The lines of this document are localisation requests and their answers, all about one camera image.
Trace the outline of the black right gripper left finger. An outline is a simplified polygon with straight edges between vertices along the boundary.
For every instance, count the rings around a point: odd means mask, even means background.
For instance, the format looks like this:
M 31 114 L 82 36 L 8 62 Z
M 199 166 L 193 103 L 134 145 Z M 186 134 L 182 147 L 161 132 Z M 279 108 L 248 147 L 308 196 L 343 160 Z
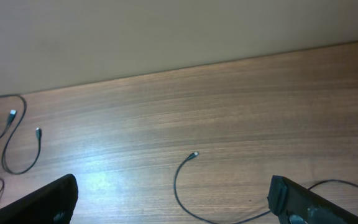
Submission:
M 67 224 L 78 200 L 74 175 L 67 174 L 0 209 L 0 224 Z

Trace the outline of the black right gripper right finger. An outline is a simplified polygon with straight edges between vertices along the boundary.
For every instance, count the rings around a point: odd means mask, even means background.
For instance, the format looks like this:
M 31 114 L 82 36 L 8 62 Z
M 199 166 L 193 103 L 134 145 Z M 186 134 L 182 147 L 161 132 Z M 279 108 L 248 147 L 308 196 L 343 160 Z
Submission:
M 284 176 L 272 177 L 267 200 L 281 224 L 358 224 L 355 214 Z

